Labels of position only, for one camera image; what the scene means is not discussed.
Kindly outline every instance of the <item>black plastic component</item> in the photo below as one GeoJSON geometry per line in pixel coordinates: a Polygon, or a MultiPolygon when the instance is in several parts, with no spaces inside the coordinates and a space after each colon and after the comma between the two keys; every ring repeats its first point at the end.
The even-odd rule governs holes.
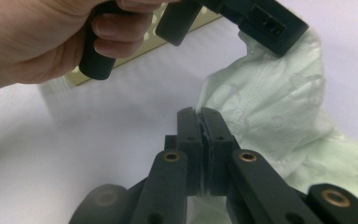
{"type": "Polygon", "coordinates": [[[164,150],[176,149],[176,135],[165,135],[164,150]]]}
{"type": "Polygon", "coordinates": [[[192,107],[177,113],[176,149],[185,152],[188,159],[187,195],[201,194],[202,140],[199,119],[192,107]]]}
{"type": "Polygon", "coordinates": [[[255,223],[322,224],[259,153],[235,150],[230,173],[255,223]]]}
{"type": "Polygon", "coordinates": [[[78,206],[69,224],[115,223],[120,220],[128,198],[127,190],[121,186],[100,186],[78,206]]]}
{"type": "Polygon", "coordinates": [[[278,56],[283,56],[309,27],[274,0],[186,0],[169,4],[158,24],[157,35],[179,45],[200,6],[236,23],[241,31],[278,56]]]}
{"type": "Polygon", "coordinates": [[[186,168],[184,152],[164,150],[156,156],[131,224],[186,223],[186,168]]]}
{"type": "Polygon", "coordinates": [[[156,35],[175,46],[182,44],[202,5],[194,1],[170,3],[156,28],[156,35]]]}
{"type": "Polygon", "coordinates": [[[205,187],[214,196],[227,195],[229,175],[227,163],[238,144],[228,129],[222,115],[210,108],[200,112],[207,136],[208,148],[204,152],[205,187]]]}
{"type": "Polygon", "coordinates": [[[109,78],[116,59],[107,58],[94,49],[94,42],[98,38],[91,28],[92,18],[104,13],[130,14],[118,7],[116,1],[107,1],[94,8],[86,27],[86,40],[83,56],[79,64],[80,71],[87,77],[96,80],[109,78]]]}
{"type": "Polygon", "coordinates": [[[324,223],[358,223],[358,199],[345,189],[314,185],[310,187],[307,203],[324,223]]]}
{"type": "Polygon", "coordinates": [[[232,182],[228,188],[226,209],[231,222],[234,224],[255,223],[252,213],[250,212],[245,201],[242,199],[237,186],[235,186],[232,182]]]}
{"type": "Polygon", "coordinates": [[[128,200],[125,205],[125,209],[121,215],[121,218],[118,219],[118,224],[128,224],[132,218],[132,212],[135,210],[136,205],[139,201],[139,197],[141,196],[142,190],[144,189],[146,179],[142,180],[132,188],[128,190],[128,200]]]}

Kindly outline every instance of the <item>black linkage arm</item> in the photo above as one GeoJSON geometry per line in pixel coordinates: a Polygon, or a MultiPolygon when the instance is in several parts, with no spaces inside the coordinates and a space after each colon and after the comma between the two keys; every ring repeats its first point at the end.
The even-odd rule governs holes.
{"type": "Polygon", "coordinates": [[[70,224],[185,224],[188,196],[227,196],[235,224],[358,224],[358,199],[329,184],[308,195],[290,188],[259,153],[240,149],[222,116],[178,112],[148,178],[131,189],[103,185],[78,206],[70,224]]]}

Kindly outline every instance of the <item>white surface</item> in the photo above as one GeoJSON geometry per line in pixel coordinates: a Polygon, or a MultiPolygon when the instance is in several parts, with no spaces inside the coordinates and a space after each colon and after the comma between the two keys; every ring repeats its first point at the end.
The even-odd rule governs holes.
{"type": "MultiPolygon", "coordinates": [[[[358,2],[281,2],[320,34],[324,108],[358,140],[358,2]]],[[[245,54],[237,32],[216,21],[102,82],[0,90],[0,224],[67,223],[93,188],[147,176],[164,135],[175,134],[176,112],[196,105],[208,75],[245,54]]]]}

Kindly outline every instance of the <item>brass insert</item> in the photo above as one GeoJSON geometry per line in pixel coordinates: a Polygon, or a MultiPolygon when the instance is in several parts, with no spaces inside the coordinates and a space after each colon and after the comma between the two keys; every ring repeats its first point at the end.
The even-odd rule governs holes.
{"type": "Polygon", "coordinates": [[[164,155],[164,160],[168,162],[179,161],[180,156],[176,152],[169,152],[164,155]]]}
{"type": "Polygon", "coordinates": [[[105,190],[99,192],[95,199],[95,202],[101,207],[112,205],[116,201],[117,201],[117,194],[113,190],[105,190]]]}
{"type": "Polygon", "coordinates": [[[250,152],[243,152],[240,154],[240,159],[242,161],[257,161],[257,156],[250,152]]]}
{"type": "Polygon", "coordinates": [[[337,207],[349,207],[351,206],[350,199],[339,191],[334,189],[322,190],[322,196],[326,201],[337,207]]]}

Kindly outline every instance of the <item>mounting hole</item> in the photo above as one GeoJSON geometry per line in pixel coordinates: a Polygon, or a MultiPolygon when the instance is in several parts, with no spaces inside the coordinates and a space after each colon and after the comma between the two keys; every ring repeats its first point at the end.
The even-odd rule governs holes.
{"type": "Polygon", "coordinates": [[[147,217],[147,224],[162,224],[164,217],[159,213],[152,213],[147,217]]]}
{"type": "Polygon", "coordinates": [[[335,205],[337,207],[351,206],[350,199],[337,190],[324,189],[322,190],[322,196],[328,203],[331,203],[332,205],[335,205]]]}
{"type": "Polygon", "coordinates": [[[164,160],[168,162],[179,161],[180,156],[175,152],[170,152],[164,155],[164,160]]]}
{"type": "Polygon", "coordinates": [[[257,156],[250,152],[243,152],[240,154],[240,159],[242,161],[256,161],[257,156]]]}
{"type": "Polygon", "coordinates": [[[95,202],[101,207],[112,205],[116,201],[117,194],[113,190],[99,192],[95,199],[95,202]]]}
{"type": "Polygon", "coordinates": [[[304,219],[296,213],[287,213],[286,220],[291,224],[305,224],[304,219]]]}

